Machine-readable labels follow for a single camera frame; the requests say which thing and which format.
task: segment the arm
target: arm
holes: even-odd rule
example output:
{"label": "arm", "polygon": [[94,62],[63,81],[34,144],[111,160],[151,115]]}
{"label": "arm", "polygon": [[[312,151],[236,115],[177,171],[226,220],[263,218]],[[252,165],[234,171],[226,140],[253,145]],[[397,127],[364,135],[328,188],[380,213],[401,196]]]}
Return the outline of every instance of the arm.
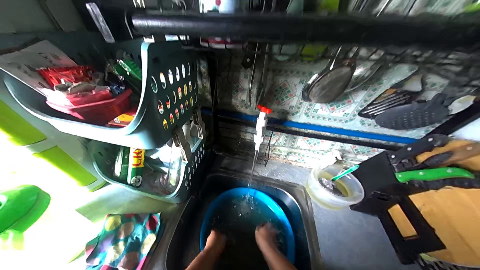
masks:
{"label": "arm", "polygon": [[213,270],[225,248],[227,237],[217,231],[211,231],[202,252],[190,263],[186,270]]}
{"label": "arm", "polygon": [[268,267],[270,270],[297,270],[278,250],[276,234],[276,230],[270,223],[258,226],[255,231],[255,240]]}

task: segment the tiled wall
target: tiled wall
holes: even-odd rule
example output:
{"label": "tiled wall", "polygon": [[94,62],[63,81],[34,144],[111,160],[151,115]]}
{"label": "tiled wall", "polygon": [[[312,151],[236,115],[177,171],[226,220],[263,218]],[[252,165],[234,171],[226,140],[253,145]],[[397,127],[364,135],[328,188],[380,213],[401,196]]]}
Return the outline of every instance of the tiled wall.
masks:
{"label": "tiled wall", "polygon": [[[252,109],[254,104],[250,102],[254,97],[250,97],[248,91],[251,70],[242,68],[240,64],[242,57],[241,54],[233,55],[231,61],[230,58],[221,58],[218,68],[220,73],[217,77],[219,108],[256,115],[258,112]],[[371,65],[372,63],[363,62],[359,64]],[[323,70],[325,66],[325,61],[273,60],[267,68],[265,95],[261,98],[260,104],[271,108],[273,112],[270,116],[279,119],[402,137],[421,138],[438,126],[437,124],[415,130],[397,131],[379,127],[374,120],[358,116],[358,112],[383,91],[416,71],[416,66],[407,64],[389,66],[385,68],[383,73],[378,74],[377,78],[368,81],[368,84],[346,92],[337,100],[328,104],[304,102],[301,99],[303,85],[313,74]],[[208,80],[205,79],[207,74],[206,63],[203,62],[200,67],[204,79],[199,91],[203,94],[202,100],[205,102],[205,107],[211,107],[210,90],[207,87]],[[434,92],[441,91],[447,82],[439,77],[429,75],[426,83],[424,95],[432,95]],[[258,83],[254,80],[252,96],[257,89]],[[221,132],[231,133],[232,130],[236,130],[242,139],[252,140],[250,137],[253,136],[254,130],[247,129],[249,128],[240,128],[239,126],[233,129],[229,128],[228,131],[223,129]],[[340,150],[347,163],[359,163],[382,151],[382,149],[283,133],[274,133],[271,143],[271,156],[273,158],[306,167],[314,166],[323,154],[332,149]]]}

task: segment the green knife handle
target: green knife handle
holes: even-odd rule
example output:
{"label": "green knife handle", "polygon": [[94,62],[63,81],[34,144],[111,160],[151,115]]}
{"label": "green knife handle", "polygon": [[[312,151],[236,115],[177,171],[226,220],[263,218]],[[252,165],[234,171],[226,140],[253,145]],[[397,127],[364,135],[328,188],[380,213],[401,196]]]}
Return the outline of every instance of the green knife handle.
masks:
{"label": "green knife handle", "polygon": [[467,170],[451,167],[397,172],[395,175],[401,183],[406,183],[410,180],[431,181],[453,177],[475,178],[475,176]]}

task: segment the red faucet handle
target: red faucet handle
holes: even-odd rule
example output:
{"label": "red faucet handle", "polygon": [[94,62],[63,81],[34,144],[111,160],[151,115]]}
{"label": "red faucet handle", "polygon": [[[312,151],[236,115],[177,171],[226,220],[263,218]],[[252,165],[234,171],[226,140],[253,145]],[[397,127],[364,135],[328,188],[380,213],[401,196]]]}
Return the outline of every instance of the red faucet handle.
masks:
{"label": "red faucet handle", "polygon": [[264,112],[266,114],[269,114],[272,112],[272,109],[269,109],[267,107],[264,107],[262,105],[257,105],[257,108],[261,111],[261,112]]}

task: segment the wet countertop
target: wet countertop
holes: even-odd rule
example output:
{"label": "wet countertop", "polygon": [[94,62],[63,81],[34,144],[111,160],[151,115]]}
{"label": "wet countertop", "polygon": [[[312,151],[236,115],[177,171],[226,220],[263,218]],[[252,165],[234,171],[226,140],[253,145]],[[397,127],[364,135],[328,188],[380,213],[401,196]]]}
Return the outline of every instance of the wet countertop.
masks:
{"label": "wet countertop", "polygon": [[[252,163],[225,158],[222,167],[250,172]],[[256,165],[254,174],[305,185],[310,169],[269,161]],[[312,201],[318,242],[327,270],[419,270],[416,264],[400,264],[377,217],[350,208],[325,209]]]}

